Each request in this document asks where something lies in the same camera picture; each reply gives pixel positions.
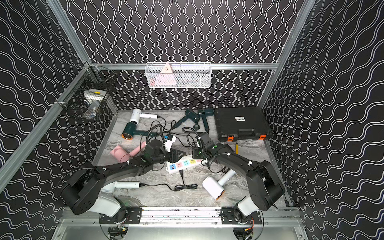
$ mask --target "black patterned wallpaper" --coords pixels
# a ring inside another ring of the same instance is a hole
[[[119,110],[181,110],[256,106],[271,70],[213,70],[207,89],[154,89],[144,71],[121,71],[112,97]]]
[[[384,1],[317,0],[266,103],[309,239],[384,238]]]
[[[0,166],[83,65],[45,0],[0,1]],[[0,239],[51,239],[64,174],[92,161],[111,121],[75,121],[63,112],[0,193]]]
[[[56,186],[95,157],[113,116],[107,106],[101,108],[97,121],[61,112],[0,194],[1,240],[52,238],[65,207]]]
[[[94,63],[274,63],[303,0],[61,0]]]
[[[0,167],[83,65],[44,0],[0,1]]]

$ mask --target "marble tabletop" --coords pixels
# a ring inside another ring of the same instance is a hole
[[[184,116],[184,111],[151,111],[147,113],[158,114],[162,116],[166,121],[166,128],[170,128],[172,120],[178,121]],[[124,150],[130,152],[136,148],[140,143],[141,136],[134,136],[132,140],[125,140],[121,137],[121,133],[125,125],[129,122],[131,112],[119,112],[116,124],[113,127],[112,133],[109,136],[107,145],[103,150],[103,154],[97,163],[97,165],[109,165],[118,163],[110,151],[116,146],[120,145]],[[210,137],[214,142],[218,142],[216,125],[214,117],[207,117],[208,125],[210,128]],[[148,130],[151,126],[153,119],[141,118],[137,125],[137,130]],[[173,130],[175,133],[181,133],[181,129],[185,126],[192,127],[194,123],[191,120],[185,121],[180,127]],[[199,122],[200,130],[204,131],[204,125],[202,120]],[[179,136],[179,139],[184,145],[188,145],[185,136]],[[264,142],[262,140],[239,140],[239,154],[252,160],[262,162],[264,160],[270,161],[268,153],[265,149]],[[229,145],[234,149],[235,142],[229,142]],[[179,140],[173,143],[172,148],[185,151],[186,155],[192,153],[190,147],[184,147]],[[155,169],[160,169],[162,164],[155,164]],[[213,163],[211,170],[218,172],[224,166]],[[204,206],[233,206],[243,197],[248,196],[248,186],[246,180],[238,174],[235,174],[229,179],[229,181],[223,186],[225,189],[224,194],[218,199],[213,199],[207,191],[202,187],[203,180],[212,176],[214,179],[220,179],[224,174],[211,173],[207,167],[202,165],[195,166],[190,169],[184,170],[185,184],[197,184],[196,190],[181,190],[178,192],[172,192],[165,185],[162,186],[144,186],[138,189],[116,189],[113,193],[123,201],[127,206],[146,206],[146,207],[204,207]],[[165,167],[159,171],[149,171],[148,173],[138,176],[129,177],[121,181],[138,181],[146,184],[160,184],[167,183],[173,188],[175,185],[182,184],[182,179],[179,173],[169,174]],[[281,197],[276,206],[284,206],[284,198]]]

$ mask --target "metal mounting plate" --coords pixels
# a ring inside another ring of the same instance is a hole
[[[141,207],[127,207],[126,216],[128,220],[124,224],[139,224],[141,219]],[[100,224],[113,224],[113,220],[107,216],[100,216]]]
[[[222,214],[227,215],[228,217],[221,217],[221,223],[222,224],[239,224],[235,220],[235,215],[233,213],[233,207],[222,207],[220,212]],[[251,215],[249,215],[249,220],[245,223],[245,225],[251,224],[252,225],[252,218],[253,218],[253,224],[258,225],[262,224],[262,219],[260,217],[259,212],[254,212]]]

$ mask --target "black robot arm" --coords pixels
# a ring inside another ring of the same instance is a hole
[[[199,134],[208,161],[223,164],[244,177],[254,204],[267,211],[284,193],[283,183],[268,161],[256,162],[236,154],[228,144],[214,144],[206,132]]]
[[[143,175],[153,169],[153,164],[177,162],[185,152],[171,149],[165,151],[160,140],[152,140],[147,144],[142,155],[133,157],[128,162],[107,166],[93,166],[90,163],[82,165],[82,170],[76,171],[63,187],[57,190],[58,196],[76,215],[86,212],[93,206],[102,187],[127,177]]]

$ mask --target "electrical outlet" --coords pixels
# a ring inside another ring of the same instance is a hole
[[[193,159],[192,154],[182,157],[178,162],[176,163],[170,163],[167,162],[167,171],[172,174],[176,173],[180,170],[189,169],[194,166],[198,166],[201,163],[201,159]]]

